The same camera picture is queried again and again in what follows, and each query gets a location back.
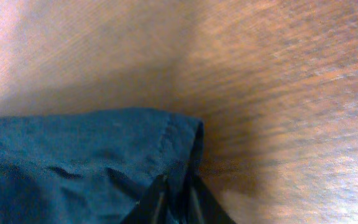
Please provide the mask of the navy blue shorts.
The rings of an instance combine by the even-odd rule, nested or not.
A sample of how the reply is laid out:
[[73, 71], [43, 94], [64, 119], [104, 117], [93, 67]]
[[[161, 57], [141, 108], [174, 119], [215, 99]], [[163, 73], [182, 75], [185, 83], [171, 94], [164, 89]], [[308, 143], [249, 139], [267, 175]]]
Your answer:
[[199, 119], [160, 110], [0, 118], [0, 223], [119, 223], [159, 175], [184, 223], [202, 148]]

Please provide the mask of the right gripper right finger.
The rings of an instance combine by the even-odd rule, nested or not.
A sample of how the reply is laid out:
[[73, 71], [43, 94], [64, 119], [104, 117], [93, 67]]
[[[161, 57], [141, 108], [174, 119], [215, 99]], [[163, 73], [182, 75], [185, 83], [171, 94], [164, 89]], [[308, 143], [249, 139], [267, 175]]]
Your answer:
[[189, 224], [236, 224], [197, 175], [189, 186], [187, 221]]

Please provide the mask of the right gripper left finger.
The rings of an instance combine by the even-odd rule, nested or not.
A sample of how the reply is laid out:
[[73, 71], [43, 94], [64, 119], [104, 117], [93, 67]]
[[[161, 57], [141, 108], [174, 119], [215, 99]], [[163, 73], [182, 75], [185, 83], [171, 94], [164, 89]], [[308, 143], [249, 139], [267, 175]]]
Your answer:
[[158, 175], [121, 224], [165, 224], [169, 186], [166, 175]]

